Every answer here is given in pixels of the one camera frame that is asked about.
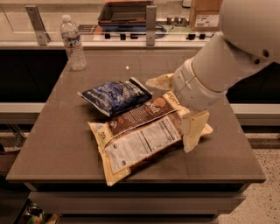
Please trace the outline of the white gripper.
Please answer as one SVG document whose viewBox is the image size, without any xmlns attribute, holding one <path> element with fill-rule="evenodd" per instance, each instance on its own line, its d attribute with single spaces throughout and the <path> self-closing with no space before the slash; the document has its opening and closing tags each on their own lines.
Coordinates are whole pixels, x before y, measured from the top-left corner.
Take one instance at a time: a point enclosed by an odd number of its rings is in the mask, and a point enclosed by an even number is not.
<svg viewBox="0 0 280 224">
<path fill-rule="evenodd" d="M 201 136 L 210 133 L 210 126 L 207 124 L 209 118 L 207 110 L 226 93 L 226 91 L 216 92 L 207 88 L 193 71 L 192 62 L 193 59 L 188 59 L 174 74 L 163 74 L 145 82 L 148 87 L 160 90 L 168 91 L 173 88 L 173 92 L 182 106 L 200 111 L 193 111 L 181 117 L 183 145 L 186 153 L 197 146 Z"/>
</svg>

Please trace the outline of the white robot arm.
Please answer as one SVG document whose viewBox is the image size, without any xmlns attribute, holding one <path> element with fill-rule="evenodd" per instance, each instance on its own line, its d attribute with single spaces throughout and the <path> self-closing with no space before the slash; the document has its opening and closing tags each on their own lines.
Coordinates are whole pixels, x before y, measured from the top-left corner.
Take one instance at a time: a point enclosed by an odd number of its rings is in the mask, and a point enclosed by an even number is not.
<svg viewBox="0 0 280 224">
<path fill-rule="evenodd" d="M 229 88 L 271 63 L 280 62 L 280 0 L 223 0 L 220 31 L 174 73 L 146 81 L 171 90 L 190 109 L 181 116 L 184 151 L 199 142 L 208 109 Z"/>
</svg>

